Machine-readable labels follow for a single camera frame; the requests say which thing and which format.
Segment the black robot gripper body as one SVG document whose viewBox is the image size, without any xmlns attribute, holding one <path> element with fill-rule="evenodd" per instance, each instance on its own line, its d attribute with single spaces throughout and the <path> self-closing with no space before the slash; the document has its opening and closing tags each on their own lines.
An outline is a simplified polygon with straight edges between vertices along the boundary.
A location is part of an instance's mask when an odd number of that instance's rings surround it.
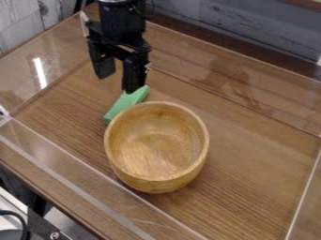
<svg viewBox="0 0 321 240">
<path fill-rule="evenodd" d="M 145 0 L 97 0 L 98 20 L 85 20 L 88 42 L 104 45 L 113 58 L 124 60 L 145 56 L 151 46 L 142 38 Z"/>
</svg>

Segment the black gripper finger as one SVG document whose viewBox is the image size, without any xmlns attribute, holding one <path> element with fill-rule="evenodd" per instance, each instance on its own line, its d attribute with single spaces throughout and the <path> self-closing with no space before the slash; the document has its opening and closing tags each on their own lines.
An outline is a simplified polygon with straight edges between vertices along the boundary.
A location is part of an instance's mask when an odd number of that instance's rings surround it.
<svg viewBox="0 0 321 240">
<path fill-rule="evenodd" d="M 88 42 L 89 60 L 100 80 L 114 73 L 114 60 L 104 45 Z"/>
<path fill-rule="evenodd" d="M 126 58 L 122 61 L 121 89 L 126 94 L 134 92 L 145 84 L 145 65 L 148 63 L 149 61 L 145 56 L 137 58 Z"/>
</svg>

